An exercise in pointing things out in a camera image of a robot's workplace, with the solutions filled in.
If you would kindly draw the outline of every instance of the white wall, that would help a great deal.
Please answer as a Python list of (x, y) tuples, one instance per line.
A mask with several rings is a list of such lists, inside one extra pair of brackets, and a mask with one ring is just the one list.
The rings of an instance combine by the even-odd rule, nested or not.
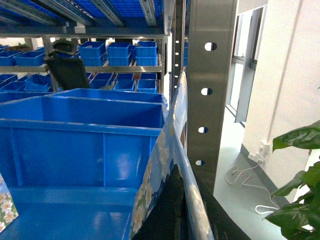
[(249, 10), (261, 8), (268, 4), (268, 0), (239, 0), (237, 14), (242, 14)]
[[(272, 143), (320, 120), (319, 12), (317, 0), (268, 1), (243, 140), (251, 153), (260, 140)], [(307, 159), (307, 150), (289, 147), (269, 152), (262, 168), (281, 187), (305, 169)]]

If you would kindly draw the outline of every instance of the shelf beam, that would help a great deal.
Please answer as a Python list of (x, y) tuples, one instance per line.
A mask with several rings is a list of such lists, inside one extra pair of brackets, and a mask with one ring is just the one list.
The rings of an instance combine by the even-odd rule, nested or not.
[(43, 5), (48, 6), (62, 13), (66, 18), (71, 19), (84, 26), (92, 26), (94, 24), (93, 18), (82, 8), (68, 0), (38, 0)]
[(146, 23), (149, 27), (157, 26), (156, 9), (154, 0), (139, 0)]
[(124, 27), (125, 21), (109, 0), (90, 0), (115, 26)]
[(19, 0), (0, 0), (1, 7), (41, 24), (57, 26), (59, 21)]

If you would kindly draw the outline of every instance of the blue plastic bin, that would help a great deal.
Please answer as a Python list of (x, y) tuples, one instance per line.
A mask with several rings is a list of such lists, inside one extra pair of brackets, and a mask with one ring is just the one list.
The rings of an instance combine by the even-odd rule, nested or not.
[(128, 56), (124, 57), (110, 57), (109, 56), (109, 66), (129, 66), (131, 62), (131, 52)]
[(130, 43), (127, 42), (112, 42), (108, 45), (109, 58), (127, 57), (129, 55)]
[(26, 98), (36, 97), (36, 96), (44, 96), (47, 94), (48, 94), (47, 92), (24, 92), (24, 91), (0, 92), (0, 103), (26, 99)]
[(157, 57), (139, 57), (137, 56), (136, 58), (136, 63), (138, 66), (157, 66), (158, 61)]
[(157, 81), (155, 80), (139, 80), (136, 90), (142, 93), (152, 93), (157, 92)]
[(137, 56), (137, 50), (135, 45), (129, 46), (129, 52), (131, 53), (131, 59), (136, 59)]
[(44, 46), (39, 47), (38, 49), (33, 50), (33, 52), (42, 52), (42, 53), (44, 53), (45, 52), (45, 47)]
[(135, 81), (131, 81), (131, 80), (117, 81), (113, 88), (113, 90), (115, 91), (127, 91), (127, 92), (133, 92), (134, 89), (135, 89)]
[(140, 79), (154, 79), (157, 80), (157, 73), (155, 72), (144, 72), (140, 74)]
[(105, 91), (97, 89), (73, 89), (61, 93), (47, 95), (47, 97), (76, 97), (88, 99), (103, 99), (103, 100), (124, 100), (134, 102), (147, 103), (165, 103), (165, 98), (162, 94), (151, 94), (143, 92), (124, 92), (124, 91)]
[(0, 51), (0, 66), (17, 65), (14, 56), (21, 54), (22, 51)]
[(27, 51), (25, 53), (14, 56), (18, 66), (41, 66), (45, 63), (45, 53), (41, 51)]
[(48, 76), (34, 74), (25, 80), (25, 91), (31, 92), (49, 92), (51, 79)]
[(25, 83), (23, 81), (12, 81), (0, 88), (0, 92), (23, 92)]
[(134, 80), (135, 74), (134, 73), (118, 73), (115, 80), (121, 81), (121, 80)]
[(90, 82), (90, 87), (92, 89), (100, 89), (104, 86), (107, 86), (107, 85), (111, 85), (111, 81), (109, 80), (99, 80), (99, 79), (93, 79), (91, 82)]
[(82, 57), (85, 66), (102, 66), (107, 61), (107, 53), (101, 57)]
[(78, 49), (81, 58), (100, 58), (107, 51), (104, 41), (87, 41), (79, 46)]
[(140, 46), (136, 46), (137, 57), (157, 57), (157, 42), (155, 41), (138, 41)]
[(17, 74), (1, 74), (0, 75), (0, 88), (8, 83), (14, 82), (18, 79)]

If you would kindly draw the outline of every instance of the floral patterned cloth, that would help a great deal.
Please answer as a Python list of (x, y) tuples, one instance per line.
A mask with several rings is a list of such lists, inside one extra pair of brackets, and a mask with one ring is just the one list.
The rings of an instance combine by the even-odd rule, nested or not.
[(166, 122), (154, 144), (144, 172), (142, 185), (135, 197), (130, 239), (135, 236), (149, 216), (171, 170), (175, 164), (178, 164), (175, 151), (179, 151), (179, 149), (174, 142), (177, 141), (177, 136), (181, 136), (187, 121), (188, 106), (187, 79), (184, 71), (179, 76), (179, 85), (173, 102), (174, 104), (171, 106)]
[(0, 174), (0, 233), (18, 217), (18, 212), (7, 185)]

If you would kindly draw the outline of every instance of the white power cord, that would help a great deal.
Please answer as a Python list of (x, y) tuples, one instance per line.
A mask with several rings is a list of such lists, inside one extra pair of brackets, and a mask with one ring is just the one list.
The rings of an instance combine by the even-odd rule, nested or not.
[[(245, 172), (248, 171), (248, 170), (257, 168), (260, 164), (262, 164), (262, 163), (265, 161), (264, 158), (262, 158), (262, 157), (260, 157), (260, 158), (261, 158), (262, 161), (259, 161), (259, 160), (258, 160), (257, 165), (254, 166), (254, 167), (250, 167), (250, 168), (243, 169), (243, 170), (239, 170), (239, 167), (236, 166), (236, 165), (230, 167), (227, 171), (225, 171), (225, 180), (226, 180), (226, 182), (227, 182), (228, 184), (232, 185), (232, 184), (234, 184), (234, 183), (240, 178), (240, 176), (241, 176), (243, 173), (245, 173)], [(237, 173), (237, 172), (240, 172), (240, 173), (239, 173), (239, 175), (235, 178), (234, 181), (229, 181), (228, 178), (227, 178), (227, 173), (228, 173), (231, 169), (233, 169), (234, 167), (236, 167), (236, 169), (233, 170), (233, 171), (231, 172), (231, 174), (233, 175), (233, 174), (235, 174), (235, 173)], [(257, 206), (255, 206), (255, 212), (256, 212), (257, 214), (270, 214), (270, 213), (273, 213), (274, 211), (258, 211), (258, 208), (273, 209), (273, 210), (278, 210), (278, 209), (280, 209), (280, 207), (272, 200), (271, 194), (270, 194), (270, 192), (269, 192), (268, 189), (266, 189), (266, 188), (263, 187), (263, 186), (256, 186), (256, 185), (246, 184), (246, 182), (247, 182), (250, 178), (251, 178), (251, 174), (249, 173), (249, 176), (242, 182), (242, 185), (243, 185), (243, 186), (247, 186), (247, 187), (259, 188), (259, 189), (263, 189), (263, 190), (267, 191), (270, 201), (273, 203), (273, 205), (275, 205), (275, 207), (273, 207), (273, 206), (265, 206), (265, 205), (257, 205)]]

